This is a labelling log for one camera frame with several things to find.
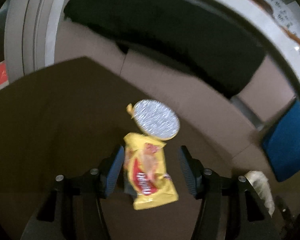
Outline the yellow snack bag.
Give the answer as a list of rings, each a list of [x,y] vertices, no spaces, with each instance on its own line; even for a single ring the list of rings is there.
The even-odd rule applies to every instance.
[[[151,209],[178,201],[166,168],[165,143],[139,133],[128,133],[124,141],[123,170],[128,184],[136,192],[134,209]]]

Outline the round foil lid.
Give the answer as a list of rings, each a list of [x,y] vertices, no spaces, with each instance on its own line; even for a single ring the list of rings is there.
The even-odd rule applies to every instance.
[[[161,141],[175,137],[180,129],[180,121],[170,107],[153,99],[143,99],[126,107],[127,113],[138,128],[146,135]]]

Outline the white trash bin with bag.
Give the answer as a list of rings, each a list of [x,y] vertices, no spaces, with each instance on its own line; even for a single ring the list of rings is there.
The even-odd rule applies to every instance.
[[[249,171],[245,174],[249,183],[253,186],[258,196],[263,200],[269,215],[272,217],[275,211],[275,203],[268,178],[262,171]]]

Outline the white kitchen countertop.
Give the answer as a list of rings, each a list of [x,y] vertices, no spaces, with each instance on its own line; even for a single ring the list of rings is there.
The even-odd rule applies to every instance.
[[[260,42],[266,53],[273,55],[300,100],[300,56],[290,48],[290,42],[279,26],[249,0],[209,0],[209,2],[222,6],[229,16]],[[52,8],[58,14],[64,14],[66,4],[64,0],[58,0],[58,4]]]

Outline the blue towel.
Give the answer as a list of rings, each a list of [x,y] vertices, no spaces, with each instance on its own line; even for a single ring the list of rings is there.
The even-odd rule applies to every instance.
[[[295,100],[288,111],[267,132],[261,147],[278,182],[300,171],[300,101]]]

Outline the black cloth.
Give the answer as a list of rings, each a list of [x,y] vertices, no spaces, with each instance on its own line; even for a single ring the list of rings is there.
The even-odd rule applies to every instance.
[[[264,61],[260,42],[209,0],[69,0],[66,18],[183,73],[227,99]]]

